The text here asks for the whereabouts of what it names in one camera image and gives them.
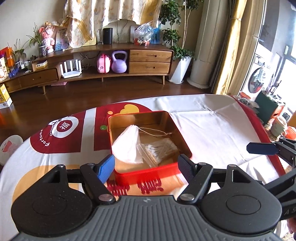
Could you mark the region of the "pink plush doll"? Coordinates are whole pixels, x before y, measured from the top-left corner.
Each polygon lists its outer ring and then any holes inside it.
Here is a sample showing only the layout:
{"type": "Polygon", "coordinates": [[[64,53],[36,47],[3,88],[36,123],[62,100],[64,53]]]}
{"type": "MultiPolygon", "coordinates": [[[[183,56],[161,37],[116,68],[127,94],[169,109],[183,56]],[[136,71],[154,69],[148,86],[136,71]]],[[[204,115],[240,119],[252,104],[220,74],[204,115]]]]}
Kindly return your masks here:
{"type": "Polygon", "coordinates": [[[45,45],[47,53],[54,51],[55,39],[55,26],[52,23],[46,22],[44,27],[39,28],[39,33],[42,37],[42,44],[45,45]]]}

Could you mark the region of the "yellow curtain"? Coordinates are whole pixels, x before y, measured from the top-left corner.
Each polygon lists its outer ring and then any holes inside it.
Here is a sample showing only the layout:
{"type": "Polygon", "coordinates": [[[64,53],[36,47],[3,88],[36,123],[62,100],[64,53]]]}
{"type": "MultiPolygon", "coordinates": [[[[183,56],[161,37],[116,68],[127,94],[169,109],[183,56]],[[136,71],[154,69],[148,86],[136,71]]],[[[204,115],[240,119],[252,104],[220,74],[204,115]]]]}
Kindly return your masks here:
{"type": "Polygon", "coordinates": [[[236,95],[259,41],[267,1],[229,1],[226,32],[210,86],[213,94],[236,95]]]}

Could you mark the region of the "purple kettlebell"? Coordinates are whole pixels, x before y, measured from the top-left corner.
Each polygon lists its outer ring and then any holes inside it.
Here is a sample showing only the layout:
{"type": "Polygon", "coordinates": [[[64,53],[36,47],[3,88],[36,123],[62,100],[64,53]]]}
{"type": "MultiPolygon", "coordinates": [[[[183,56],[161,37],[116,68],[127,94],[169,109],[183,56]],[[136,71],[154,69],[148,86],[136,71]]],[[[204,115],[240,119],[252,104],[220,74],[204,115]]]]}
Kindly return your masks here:
{"type": "Polygon", "coordinates": [[[127,70],[127,64],[126,64],[126,60],[127,60],[127,52],[126,51],[114,51],[112,52],[112,65],[111,65],[111,69],[114,73],[125,73],[127,70]],[[123,59],[117,59],[116,58],[116,54],[124,54],[124,58],[123,59]]]}

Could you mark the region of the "small potted green plant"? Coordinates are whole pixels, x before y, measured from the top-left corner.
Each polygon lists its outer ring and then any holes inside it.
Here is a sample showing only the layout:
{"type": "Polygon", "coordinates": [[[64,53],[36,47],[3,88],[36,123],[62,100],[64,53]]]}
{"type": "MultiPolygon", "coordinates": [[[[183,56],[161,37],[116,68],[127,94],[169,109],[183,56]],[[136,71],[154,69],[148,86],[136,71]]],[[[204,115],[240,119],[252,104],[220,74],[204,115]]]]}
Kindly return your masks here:
{"type": "Polygon", "coordinates": [[[33,27],[33,35],[27,35],[29,38],[29,46],[38,46],[38,52],[40,57],[45,57],[47,55],[47,48],[43,38],[44,27],[38,28],[36,23],[33,27]]]}

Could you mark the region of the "red metal tin box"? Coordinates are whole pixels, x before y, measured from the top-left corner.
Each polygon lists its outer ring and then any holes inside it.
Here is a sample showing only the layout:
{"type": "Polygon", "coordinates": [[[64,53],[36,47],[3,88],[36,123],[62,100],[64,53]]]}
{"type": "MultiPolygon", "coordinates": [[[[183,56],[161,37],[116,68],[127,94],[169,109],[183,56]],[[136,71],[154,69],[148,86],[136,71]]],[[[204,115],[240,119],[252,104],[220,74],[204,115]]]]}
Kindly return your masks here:
{"type": "Polygon", "coordinates": [[[192,157],[181,132],[166,111],[130,113],[108,119],[114,178],[133,185],[177,175],[178,156],[192,157]]]}

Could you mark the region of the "white tissue pack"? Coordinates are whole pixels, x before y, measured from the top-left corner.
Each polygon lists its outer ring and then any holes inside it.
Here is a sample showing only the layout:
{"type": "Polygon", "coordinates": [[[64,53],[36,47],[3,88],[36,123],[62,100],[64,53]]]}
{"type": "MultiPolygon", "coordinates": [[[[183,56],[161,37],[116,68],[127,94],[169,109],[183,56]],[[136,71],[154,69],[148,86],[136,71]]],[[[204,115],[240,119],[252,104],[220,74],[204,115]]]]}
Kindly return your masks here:
{"type": "Polygon", "coordinates": [[[112,154],[124,163],[142,164],[142,155],[138,150],[140,144],[139,128],[129,125],[111,145],[112,154]]]}

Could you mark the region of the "clear plastic bag of items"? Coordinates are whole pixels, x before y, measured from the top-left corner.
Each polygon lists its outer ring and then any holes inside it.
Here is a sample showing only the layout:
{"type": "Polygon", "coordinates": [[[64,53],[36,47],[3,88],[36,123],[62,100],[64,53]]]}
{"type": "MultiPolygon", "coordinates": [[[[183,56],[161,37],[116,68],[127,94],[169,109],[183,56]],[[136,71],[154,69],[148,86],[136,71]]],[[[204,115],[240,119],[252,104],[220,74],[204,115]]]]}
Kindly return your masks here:
{"type": "Polygon", "coordinates": [[[142,45],[145,47],[149,46],[153,33],[154,30],[151,27],[150,23],[140,25],[134,31],[134,44],[142,45]]]}

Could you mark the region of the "white standing air conditioner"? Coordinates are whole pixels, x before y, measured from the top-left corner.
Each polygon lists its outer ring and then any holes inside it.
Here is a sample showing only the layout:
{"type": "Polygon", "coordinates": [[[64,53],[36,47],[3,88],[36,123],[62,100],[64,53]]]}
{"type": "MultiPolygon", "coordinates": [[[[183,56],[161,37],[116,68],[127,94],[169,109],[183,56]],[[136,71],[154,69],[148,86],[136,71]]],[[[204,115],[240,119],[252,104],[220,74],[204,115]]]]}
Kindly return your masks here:
{"type": "Polygon", "coordinates": [[[195,49],[195,60],[187,82],[199,89],[208,89],[220,55],[229,18],[229,1],[204,1],[195,49]]]}

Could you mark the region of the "cereal box on cabinet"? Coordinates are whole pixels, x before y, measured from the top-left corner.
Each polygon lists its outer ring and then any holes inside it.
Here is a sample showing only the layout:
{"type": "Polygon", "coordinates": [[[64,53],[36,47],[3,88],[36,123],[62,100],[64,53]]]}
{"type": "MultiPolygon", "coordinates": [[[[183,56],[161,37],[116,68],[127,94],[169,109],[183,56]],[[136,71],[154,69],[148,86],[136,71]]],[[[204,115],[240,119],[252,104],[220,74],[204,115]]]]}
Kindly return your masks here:
{"type": "Polygon", "coordinates": [[[6,68],[6,61],[4,55],[0,56],[0,82],[8,77],[8,71],[6,68]]]}

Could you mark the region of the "white ceramic mug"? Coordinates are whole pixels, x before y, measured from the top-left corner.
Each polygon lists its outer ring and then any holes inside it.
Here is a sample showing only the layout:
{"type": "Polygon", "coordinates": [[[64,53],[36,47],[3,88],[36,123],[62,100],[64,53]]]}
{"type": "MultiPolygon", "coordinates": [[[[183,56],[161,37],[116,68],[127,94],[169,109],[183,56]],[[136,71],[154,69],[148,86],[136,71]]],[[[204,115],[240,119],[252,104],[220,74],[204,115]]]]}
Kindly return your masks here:
{"type": "Polygon", "coordinates": [[[287,121],[282,116],[277,116],[271,126],[270,132],[273,136],[285,136],[287,134],[287,121]]]}

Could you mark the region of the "pink toy case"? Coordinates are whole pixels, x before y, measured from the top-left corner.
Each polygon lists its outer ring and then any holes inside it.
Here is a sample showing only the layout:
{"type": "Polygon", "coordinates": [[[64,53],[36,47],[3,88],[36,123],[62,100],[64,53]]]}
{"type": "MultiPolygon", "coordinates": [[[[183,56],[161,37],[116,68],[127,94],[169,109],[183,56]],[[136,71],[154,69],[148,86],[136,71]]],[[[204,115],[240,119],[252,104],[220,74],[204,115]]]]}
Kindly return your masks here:
{"type": "Polygon", "coordinates": [[[105,74],[110,71],[111,58],[107,54],[101,54],[97,58],[97,71],[100,74],[105,74]]]}

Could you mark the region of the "yellow cardboard box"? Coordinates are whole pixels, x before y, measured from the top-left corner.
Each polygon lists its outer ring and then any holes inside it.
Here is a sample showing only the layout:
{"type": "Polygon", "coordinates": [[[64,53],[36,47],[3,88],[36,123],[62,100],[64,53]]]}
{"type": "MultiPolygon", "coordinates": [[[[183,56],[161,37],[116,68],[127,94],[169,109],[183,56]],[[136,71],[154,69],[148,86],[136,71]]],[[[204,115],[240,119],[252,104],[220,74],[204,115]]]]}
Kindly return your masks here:
{"type": "Polygon", "coordinates": [[[8,108],[13,103],[4,84],[0,87],[0,109],[8,108]]]}

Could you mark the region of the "floral yellow cloth cover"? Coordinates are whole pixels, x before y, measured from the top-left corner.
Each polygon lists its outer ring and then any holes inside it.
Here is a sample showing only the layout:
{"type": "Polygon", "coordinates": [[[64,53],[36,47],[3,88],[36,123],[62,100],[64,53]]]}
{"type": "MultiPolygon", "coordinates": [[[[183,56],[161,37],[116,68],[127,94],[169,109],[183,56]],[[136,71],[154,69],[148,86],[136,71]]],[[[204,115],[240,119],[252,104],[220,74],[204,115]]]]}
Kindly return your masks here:
{"type": "Polygon", "coordinates": [[[156,26],[162,1],[66,1],[60,26],[71,48],[92,40],[96,32],[117,20],[156,26]]]}

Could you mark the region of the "wooden TV cabinet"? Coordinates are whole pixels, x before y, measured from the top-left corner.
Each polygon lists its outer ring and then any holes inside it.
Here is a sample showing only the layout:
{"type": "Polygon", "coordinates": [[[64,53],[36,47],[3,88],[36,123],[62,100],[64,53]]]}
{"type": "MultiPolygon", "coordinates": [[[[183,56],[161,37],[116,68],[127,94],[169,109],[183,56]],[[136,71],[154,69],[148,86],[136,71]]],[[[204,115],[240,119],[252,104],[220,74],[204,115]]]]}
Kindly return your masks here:
{"type": "Polygon", "coordinates": [[[45,57],[37,58],[33,64],[47,62],[47,65],[40,70],[29,73],[18,72],[12,78],[6,78],[2,83],[6,86],[9,93],[19,90],[42,87],[61,83],[65,79],[62,77],[61,65],[64,62],[75,63],[81,60],[82,73],[79,76],[68,78],[68,81],[100,79],[121,76],[161,76],[166,77],[170,74],[173,61],[173,50],[163,45],[141,46],[132,43],[94,45],[57,51],[45,57]],[[112,60],[124,58],[127,70],[124,73],[99,73],[97,70],[97,59],[106,54],[112,60]]]}

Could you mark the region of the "white router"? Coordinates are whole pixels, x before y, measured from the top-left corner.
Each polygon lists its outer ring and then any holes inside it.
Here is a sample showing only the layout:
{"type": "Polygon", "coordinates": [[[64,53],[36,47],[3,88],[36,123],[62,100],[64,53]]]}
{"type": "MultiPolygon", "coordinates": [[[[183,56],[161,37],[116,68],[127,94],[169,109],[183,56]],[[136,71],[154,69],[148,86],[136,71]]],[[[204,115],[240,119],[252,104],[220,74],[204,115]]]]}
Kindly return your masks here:
{"type": "Polygon", "coordinates": [[[60,72],[64,79],[80,76],[82,74],[81,61],[78,59],[64,61],[60,64],[60,72]]]}

